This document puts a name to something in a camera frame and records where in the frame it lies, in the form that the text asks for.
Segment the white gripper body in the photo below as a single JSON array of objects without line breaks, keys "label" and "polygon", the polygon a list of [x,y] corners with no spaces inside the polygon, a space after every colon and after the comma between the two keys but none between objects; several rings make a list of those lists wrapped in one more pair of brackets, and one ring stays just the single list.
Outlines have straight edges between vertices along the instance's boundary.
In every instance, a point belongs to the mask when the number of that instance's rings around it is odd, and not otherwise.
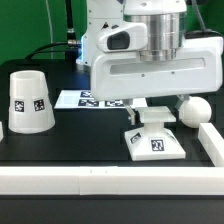
[{"label": "white gripper body", "polygon": [[188,39],[166,61],[100,52],[92,62],[91,93],[97,100],[116,100],[214,92],[223,82],[222,52],[220,37]]}]

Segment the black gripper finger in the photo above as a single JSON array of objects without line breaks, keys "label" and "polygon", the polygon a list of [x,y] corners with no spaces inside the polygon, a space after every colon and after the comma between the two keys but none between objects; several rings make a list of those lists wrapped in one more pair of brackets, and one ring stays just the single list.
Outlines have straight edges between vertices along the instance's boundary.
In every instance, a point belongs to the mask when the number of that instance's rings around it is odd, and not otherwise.
[{"label": "black gripper finger", "polygon": [[134,125],[136,123],[136,113],[131,107],[132,104],[133,104],[132,99],[125,99],[123,101],[123,105],[124,105],[125,109],[127,110],[127,112],[129,113],[130,122],[132,125]]},{"label": "black gripper finger", "polygon": [[176,103],[176,105],[175,105],[175,108],[176,108],[177,110],[179,110],[180,107],[181,107],[181,105],[182,105],[185,101],[188,101],[188,100],[189,100],[190,96],[189,96],[189,95],[177,95],[177,97],[178,97],[178,101],[177,101],[177,103]]}]

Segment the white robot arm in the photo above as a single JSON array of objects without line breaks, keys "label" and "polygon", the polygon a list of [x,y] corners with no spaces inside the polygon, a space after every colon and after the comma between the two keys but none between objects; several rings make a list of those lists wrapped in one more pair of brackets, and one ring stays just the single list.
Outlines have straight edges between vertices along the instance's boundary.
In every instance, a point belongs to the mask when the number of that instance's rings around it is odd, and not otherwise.
[{"label": "white robot arm", "polygon": [[99,101],[214,92],[223,82],[223,38],[188,35],[186,0],[86,0],[80,70]]}]

